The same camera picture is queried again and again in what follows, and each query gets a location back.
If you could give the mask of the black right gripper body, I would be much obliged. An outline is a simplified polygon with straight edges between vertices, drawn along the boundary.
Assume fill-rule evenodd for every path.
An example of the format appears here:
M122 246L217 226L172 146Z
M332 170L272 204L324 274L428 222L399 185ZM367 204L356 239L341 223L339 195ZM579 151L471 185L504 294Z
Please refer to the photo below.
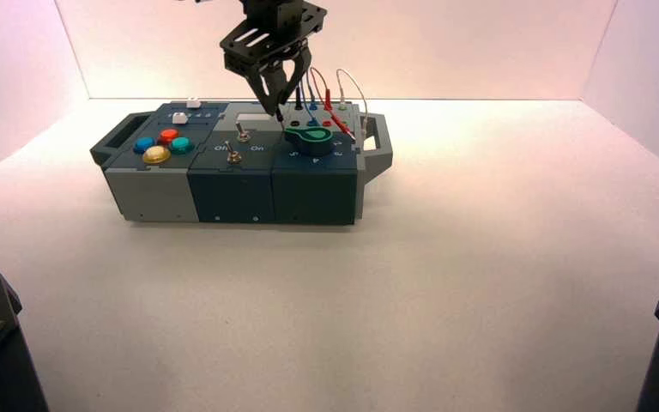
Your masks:
M323 29L327 9L308 1L243 1L245 19L221 42L233 73L276 66L300 53L306 39Z

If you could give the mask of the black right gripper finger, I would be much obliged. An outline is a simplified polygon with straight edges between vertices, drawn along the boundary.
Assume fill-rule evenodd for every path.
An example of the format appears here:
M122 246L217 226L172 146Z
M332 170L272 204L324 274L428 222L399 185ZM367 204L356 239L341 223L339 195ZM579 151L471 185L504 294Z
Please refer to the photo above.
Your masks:
M293 63L290 75L283 68L286 62ZM275 67L277 68L275 91L276 111L284 105L289 96L299 85L299 81L311 64L311 52L308 46L280 46L275 50Z
M275 116L282 97L282 66L251 67L248 84L269 116Z

